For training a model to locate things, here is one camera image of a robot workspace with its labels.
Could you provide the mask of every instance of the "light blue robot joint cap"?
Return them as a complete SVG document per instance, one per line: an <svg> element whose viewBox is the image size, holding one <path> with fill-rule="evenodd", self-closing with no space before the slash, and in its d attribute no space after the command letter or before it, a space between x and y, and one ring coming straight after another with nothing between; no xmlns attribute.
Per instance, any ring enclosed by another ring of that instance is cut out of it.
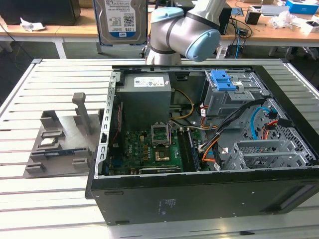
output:
<svg viewBox="0 0 319 239"><path fill-rule="evenodd" d="M220 33L216 29L202 33L186 50L186 57L201 62L212 56L220 41Z"/></svg>
<svg viewBox="0 0 319 239"><path fill-rule="evenodd" d="M165 21L171 18L184 16L184 12L179 7L161 7L152 12L151 23Z"/></svg>

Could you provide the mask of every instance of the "power supply label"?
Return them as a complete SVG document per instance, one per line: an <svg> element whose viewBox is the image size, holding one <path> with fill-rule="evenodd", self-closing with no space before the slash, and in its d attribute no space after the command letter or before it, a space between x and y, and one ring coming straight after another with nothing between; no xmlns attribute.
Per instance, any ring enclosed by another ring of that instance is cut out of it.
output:
<svg viewBox="0 0 319 239"><path fill-rule="evenodd" d="M135 0L105 0L109 33L113 37L132 37L136 32Z"/></svg>
<svg viewBox="0 0 319 239"><path fill-rule="evenodd" d="M164 77L136 77L134 87L164 87Z"/></svg>

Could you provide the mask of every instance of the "hard drive label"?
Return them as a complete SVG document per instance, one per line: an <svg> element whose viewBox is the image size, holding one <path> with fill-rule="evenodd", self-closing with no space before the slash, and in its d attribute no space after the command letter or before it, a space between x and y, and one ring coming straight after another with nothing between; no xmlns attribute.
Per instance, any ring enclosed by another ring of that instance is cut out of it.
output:
<svg viewBox="0 0 319 239"><path fill-rule="evenodd" d="M135 10L131 0L105 0L107 24L113 37L132 37L136 32Z"/></svg>

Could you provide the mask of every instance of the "barcode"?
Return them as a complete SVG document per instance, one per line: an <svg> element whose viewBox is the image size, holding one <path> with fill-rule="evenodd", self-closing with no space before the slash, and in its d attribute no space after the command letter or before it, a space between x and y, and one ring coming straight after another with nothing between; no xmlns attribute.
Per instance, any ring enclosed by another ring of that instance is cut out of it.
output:
<svg viewBox="0 0 319 239"><path fill-rule="evenodd" d="M134 26L134 16L124 16L124 27L126 26Z"/></svg>

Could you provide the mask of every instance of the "collaborative robot arm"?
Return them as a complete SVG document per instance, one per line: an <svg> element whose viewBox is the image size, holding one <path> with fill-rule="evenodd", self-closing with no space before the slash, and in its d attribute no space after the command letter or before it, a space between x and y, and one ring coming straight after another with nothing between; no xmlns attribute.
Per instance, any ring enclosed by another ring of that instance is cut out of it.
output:
<svg viewBox="0 0 319 239"><path fill-rule="evenodd" d="M201 62L212 56L220 41L219 16L226 0L199 0L184 17L178 7L153 11L149 65L181 64L180 55Z"/></svg>

